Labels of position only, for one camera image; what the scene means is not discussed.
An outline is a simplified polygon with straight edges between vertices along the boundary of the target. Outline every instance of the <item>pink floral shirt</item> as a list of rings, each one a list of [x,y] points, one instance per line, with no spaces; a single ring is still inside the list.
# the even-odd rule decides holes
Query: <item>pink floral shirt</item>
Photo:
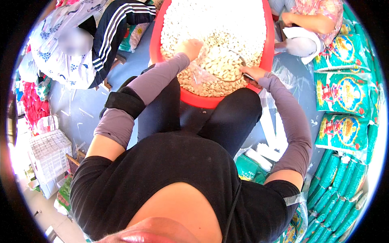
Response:
[[[325,45],[332,43],[343,22],[343,3],[341,0],[295,0],[292,13],[303,15],[322,14],[335,22],[335,29],[328,34],[317,34]]]

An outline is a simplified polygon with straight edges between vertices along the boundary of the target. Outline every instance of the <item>hand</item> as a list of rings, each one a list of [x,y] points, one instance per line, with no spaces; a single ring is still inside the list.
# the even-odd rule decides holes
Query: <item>hand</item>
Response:
[[[285,26],[292,27],[293,24],[293,13],[282,13],[282,21],[284,22]]]
[[[258,79],[263,78],[265,76],[265,73],[266,73],[265,70],[263,70],[257,66],[254,66],[252,68],[247,67],[247,66],[243,66],[240,68],[240,71],[242,73],[247,73],[248,75],[253,77],[254,80],[251,80],[251,79],[248,79],[245,77],[245,80],[246,81],[249,80],[250,84],[252,84],[251,82],[256,83],[258,81]]]
[[[186,40],[177,46],[175,53],[183,52],[188,56],[190,61],[193,61],[197,58],[202,46],[203,43],[197,39]]]

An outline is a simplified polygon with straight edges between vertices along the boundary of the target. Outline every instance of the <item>gray arm sleeve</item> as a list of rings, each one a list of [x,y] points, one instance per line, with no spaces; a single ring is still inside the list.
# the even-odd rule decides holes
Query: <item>gray arm sleeve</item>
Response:
[[[189,58],[184,53],[178,53],[170,60],[157,63],[154,68],[135,78],[127,86],[148,105],[188,65]],[[125,111],[110,108],[104,112],[93,135],[108,137],[127,149],[134,124],[134,118]]]
[[[288,148],[274,165],[272,173],[279,170],[294,170],[303,178],[312,156],[312,141],[307,117],[297,100],[277,76],[266,73],[258,79],[275,100],[275,105],[284,125]]]

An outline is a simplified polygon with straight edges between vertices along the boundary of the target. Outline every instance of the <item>floral shirt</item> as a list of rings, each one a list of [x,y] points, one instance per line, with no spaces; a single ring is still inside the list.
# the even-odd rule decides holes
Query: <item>floral shirt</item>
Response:
[[[295,0],[296,5],[291,9],[292,13],[303,15],[322,14],[335,22],[335,29],[328,34],[317,36],[327,46],[332,43],[338,34],[343,22],[343,3],[341,0]]]
[[[107,0],[81,0],[53,10],[30,34],[31,53],[38,68],[69,89],[87,89],[95,79],[92,51],[68,56],[58,47],[58,37],[97,12]]]

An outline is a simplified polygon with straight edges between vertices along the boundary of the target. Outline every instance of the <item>striped track pants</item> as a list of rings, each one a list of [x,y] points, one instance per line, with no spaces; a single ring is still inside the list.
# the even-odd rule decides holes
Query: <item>striped track pants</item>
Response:
[[[134,0],[115,0],[107,7],[93,40],[92,60],[96,77],[89,88],[96,87],[107,77],[127,31],[126,24],[150,23],[155,16],[153,5]]]

